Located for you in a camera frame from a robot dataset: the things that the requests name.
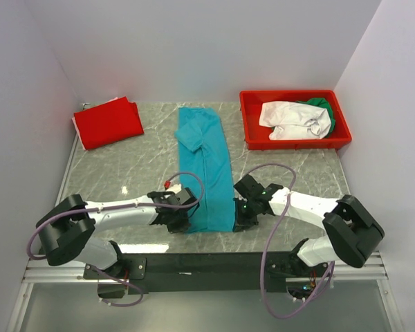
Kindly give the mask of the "teal t-shirt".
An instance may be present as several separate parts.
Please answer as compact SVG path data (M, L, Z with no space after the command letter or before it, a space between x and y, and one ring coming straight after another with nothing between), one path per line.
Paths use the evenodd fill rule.
M178 110L178 162L181 184L201 197L191 212L189 233L231 232L235 222L235 202L230 154L220 117L211 108L181 107Z

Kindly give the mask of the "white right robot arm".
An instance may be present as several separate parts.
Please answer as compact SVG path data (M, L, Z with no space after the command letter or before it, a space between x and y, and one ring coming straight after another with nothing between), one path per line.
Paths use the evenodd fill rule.
M289 216L322 229L325 234L316 239L301 240L280 264L271 270L285 277L303 277L323 264L341 260L353 268L362 268L385 231L354 196L325 199L289 190L271 183L264 187L251 175L244 176L234 188L236 199L235 230L245 230L258 224L260 214Z

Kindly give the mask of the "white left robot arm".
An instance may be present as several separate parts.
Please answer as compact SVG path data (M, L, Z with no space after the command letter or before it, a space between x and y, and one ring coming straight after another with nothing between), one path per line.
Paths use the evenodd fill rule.
M53 220L38 236L49 266L78 261L115 278L129 269L120 246L95 234L131 225L165 225L170 233L185 232L190 226L189 210L198 206L192 190L181 185L114 202L86 202L74 194L38 221L40 227Z

